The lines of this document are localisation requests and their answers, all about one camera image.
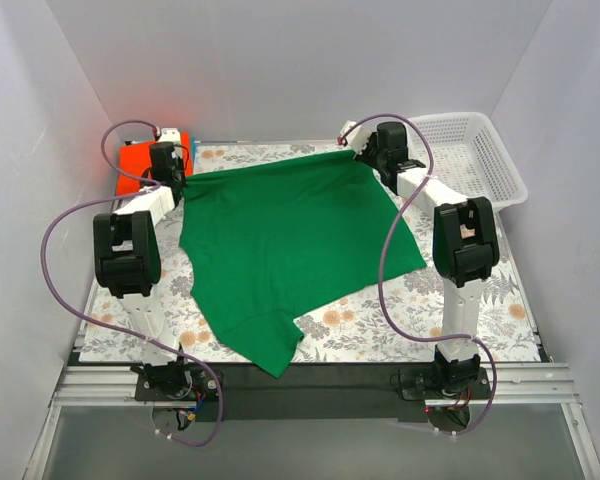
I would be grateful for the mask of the green t shirt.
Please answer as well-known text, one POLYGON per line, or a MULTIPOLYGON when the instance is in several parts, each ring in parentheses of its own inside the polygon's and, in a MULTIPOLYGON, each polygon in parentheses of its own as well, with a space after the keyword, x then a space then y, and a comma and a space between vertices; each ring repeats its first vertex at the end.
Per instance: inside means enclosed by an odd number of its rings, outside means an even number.
POLYGON ((291 363, 304 314, 422 269, 409 227, 347 150, 196 174, 179 244, 216 339, 266 373, 291 363))

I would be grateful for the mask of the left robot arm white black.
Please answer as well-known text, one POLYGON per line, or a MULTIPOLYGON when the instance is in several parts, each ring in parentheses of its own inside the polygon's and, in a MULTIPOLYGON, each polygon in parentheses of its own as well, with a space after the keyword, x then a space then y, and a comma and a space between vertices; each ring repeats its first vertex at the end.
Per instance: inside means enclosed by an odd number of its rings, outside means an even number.
POLYGON ((179 341, 167 326, 159 299, 162 264, 156 225, 173 211, 185 185, 186 147, 174 141, 149 146, 147 180, 161 186, 144 190, 127 205, 93 219, 95 274, 98 284, 115 297, 128 314, 133 329, 169 349, 148 343, 142 347, 140 367, 134 371, 149 387, 173 395, 188 380, 184 359, 175 354, 179 341))

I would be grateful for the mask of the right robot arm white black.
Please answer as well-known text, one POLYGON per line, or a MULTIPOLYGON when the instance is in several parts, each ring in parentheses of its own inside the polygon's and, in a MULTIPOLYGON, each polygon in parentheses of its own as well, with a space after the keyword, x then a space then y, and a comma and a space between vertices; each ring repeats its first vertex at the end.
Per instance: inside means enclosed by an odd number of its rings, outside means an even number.
POLYGON ((475 382, 480 357, 490 352, 477 336, 480 297, 500 259, 494 211, 485 197, 466 197, 433 175, 434 162, 410 158, 410 137, 427 139, 410 120, 395 114, 376 115, 375 131, 363 122, 346 123, 338 137, 356 160, 375 170, 381 183, 415 205, 433 222, 432 258, 443 280, 443 324, 433 344, 430 385, 460 390, 475 382))

